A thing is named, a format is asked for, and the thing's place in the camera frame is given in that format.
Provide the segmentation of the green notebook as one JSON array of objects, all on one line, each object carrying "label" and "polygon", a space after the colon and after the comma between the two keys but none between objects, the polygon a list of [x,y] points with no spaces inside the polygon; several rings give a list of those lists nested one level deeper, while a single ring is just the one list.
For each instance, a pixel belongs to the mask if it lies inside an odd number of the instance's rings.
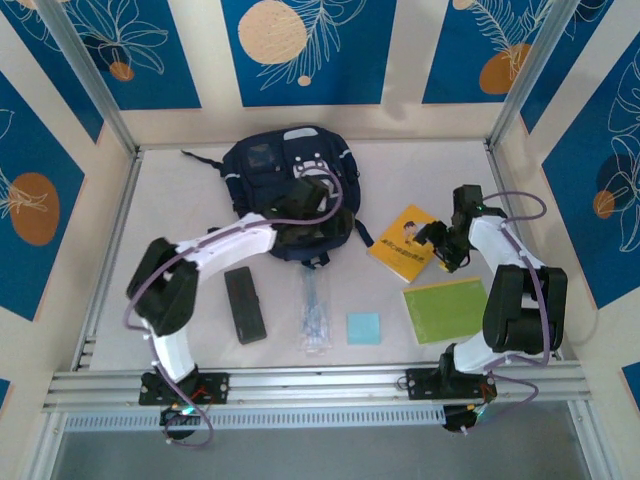
[{"label": "green notebook", "polygon": [[469,337],[482,329],[487,293],[480,277],[408,288],[403,298],[420,345]]}]

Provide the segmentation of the yellow book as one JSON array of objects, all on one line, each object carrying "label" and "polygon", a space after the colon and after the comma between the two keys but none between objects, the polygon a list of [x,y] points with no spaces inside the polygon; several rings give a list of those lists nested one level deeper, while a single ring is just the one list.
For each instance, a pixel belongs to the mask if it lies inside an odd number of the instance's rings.
[{"label": "yellow book", "polygon": [[368,249],[368,254],[406,283],[412,283],[435,257],[430,243],[415,241],[419,231],[436,218],[411,204]]}]

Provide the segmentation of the clear bag of pens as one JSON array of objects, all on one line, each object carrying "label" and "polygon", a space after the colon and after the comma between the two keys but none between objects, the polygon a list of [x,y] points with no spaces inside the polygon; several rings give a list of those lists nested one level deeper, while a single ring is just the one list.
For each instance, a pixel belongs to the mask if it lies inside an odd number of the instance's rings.
[{"label": "clear bag of pens", "polygon": [[331,288],[322,268],[301,271],[299,348],[309,356],[324,355],[332,347]]}]

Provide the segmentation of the navy blue student backpack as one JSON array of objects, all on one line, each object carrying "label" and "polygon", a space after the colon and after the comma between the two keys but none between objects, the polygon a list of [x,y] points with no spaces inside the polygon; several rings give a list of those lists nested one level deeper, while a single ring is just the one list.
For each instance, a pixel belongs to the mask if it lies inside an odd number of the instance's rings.
[{"label": "navy blue student backpack", "polygon": [[[284,194],[291,180],[317,177],[330,190],[327,212],[341,201],[340,208],[347,208],[355,215],[353,230],[366,246],[374,244],[364,224],[356,218],[361,204],[359,170],[350,147],[337,133],[315,125],[264,132],[237,142],[221,161],[188,151],[182,153],[219,172],[229,191],[233,210],[240,218],[248,213],[269,216],[265,208]],[[346,241],[293,249],[274,244],[270,254],[315,269],[326,265],[328,252]]]}]

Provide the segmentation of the black pencil case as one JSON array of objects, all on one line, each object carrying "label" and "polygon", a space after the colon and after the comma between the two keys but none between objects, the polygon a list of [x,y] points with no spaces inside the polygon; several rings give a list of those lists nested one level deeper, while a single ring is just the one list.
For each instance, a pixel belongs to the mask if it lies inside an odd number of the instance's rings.
[{"label": "black pencil case", "polygon": [[227,295],[238,341],[247,345],[267,337],[259,297],[247,266],[224,273]]}]

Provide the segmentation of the light blue sticky note pad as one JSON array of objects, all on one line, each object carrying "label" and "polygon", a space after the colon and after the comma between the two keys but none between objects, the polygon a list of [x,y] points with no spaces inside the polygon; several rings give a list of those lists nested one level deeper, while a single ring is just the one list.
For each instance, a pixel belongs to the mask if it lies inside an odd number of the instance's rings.
[{"label": "light blue sticky note pad", "polygon": [[379,345],[381,342],[378,313],[349,313],[347,315],[349,345]]}]

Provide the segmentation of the black connector module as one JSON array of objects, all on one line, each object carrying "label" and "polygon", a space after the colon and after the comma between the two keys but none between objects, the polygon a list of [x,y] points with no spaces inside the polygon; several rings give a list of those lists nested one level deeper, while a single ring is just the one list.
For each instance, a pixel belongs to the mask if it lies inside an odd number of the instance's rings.
[{"label": "black connector module", "polygon": [[467,435],[475,427],[485,413],[488,403],[445,405],[443,407],[445,423],[443,428],[451,433]]},{"label": "black connector module", "polygon": [[182,443],[196,432],[200,416],[193,407],[174,404],[160,413],[160,427],[167,444]]}]

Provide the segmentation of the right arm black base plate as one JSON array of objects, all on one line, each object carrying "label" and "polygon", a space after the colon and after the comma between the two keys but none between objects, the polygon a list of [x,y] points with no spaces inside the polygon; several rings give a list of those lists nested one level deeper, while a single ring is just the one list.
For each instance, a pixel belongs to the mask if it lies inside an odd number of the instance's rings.
[{"label": "right arm black base plate", "polygon": [[497,390],[489,377],[478,374],[444,372],[439,368],[416,368],[406,371],[410,400],[481,400],[492,401]]}]

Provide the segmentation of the aluminium mounting rail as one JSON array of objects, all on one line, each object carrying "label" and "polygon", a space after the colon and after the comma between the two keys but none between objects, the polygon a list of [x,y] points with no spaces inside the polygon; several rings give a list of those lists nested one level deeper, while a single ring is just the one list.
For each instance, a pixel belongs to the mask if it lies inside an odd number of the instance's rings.
[{"label": "aluminium mounting rail", "polygon": [[[229,408],[285,408],[404,405],[398,387],[409,364],[300,368],[228,368]],[[42,406],[46,413],[141,410],[141,370],[80,370],[53,374]],[[590,400],[577,361],[557,361],[544,369],[511,363],[494,377],[499,402],[519,402],[539,389],[538,401]]]}]

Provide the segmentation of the aluminium corner post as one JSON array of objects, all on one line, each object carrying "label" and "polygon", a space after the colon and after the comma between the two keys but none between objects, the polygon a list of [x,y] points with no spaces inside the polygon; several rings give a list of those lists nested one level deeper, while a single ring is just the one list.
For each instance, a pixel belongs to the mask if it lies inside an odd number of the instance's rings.
[{"label": "aluminium corner post", "polygon": [[524,65],[521,67],[503,108],[486,138],[486,148],[494,153],[505,139],[511,125],[530,95],[547,61],[573,17],[580,0],[554,0],[551,9],[533,42]]},{"label": "aluminium corner post", "polygon": [[34,0],[34,3],[38,14],[101,117],[109,125],[123,149],[135,157],[138,145],[63,7],[56,0]]}]

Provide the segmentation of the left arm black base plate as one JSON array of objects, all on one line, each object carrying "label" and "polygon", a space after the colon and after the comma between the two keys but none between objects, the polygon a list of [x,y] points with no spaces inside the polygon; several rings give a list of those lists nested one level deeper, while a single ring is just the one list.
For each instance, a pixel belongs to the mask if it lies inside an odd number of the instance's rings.
[{"label": "left arm black base plate", "polygon": [[[197,405],[226,404],[230,375],[225,372],[201,373],[194,371],[177,386]],[[138,404],[142,406],[184,405],[184,399],[169,386],[159,372],[146,372],[141,376]]]}]

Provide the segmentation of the aluminium frame leg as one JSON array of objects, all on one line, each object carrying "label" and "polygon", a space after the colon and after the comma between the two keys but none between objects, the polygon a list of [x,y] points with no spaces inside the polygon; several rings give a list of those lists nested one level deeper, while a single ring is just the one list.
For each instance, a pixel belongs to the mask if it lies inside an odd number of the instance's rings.
[{"label": "aluminium frame leg", "polygon": [[567,402],[574,429],[591,480],[614,480],[589,401]]},{"label": "aluminium frame leg", "polygon": [[67,418],[67,413],[42,413],[38,416],[20,480],[51,480]]}]

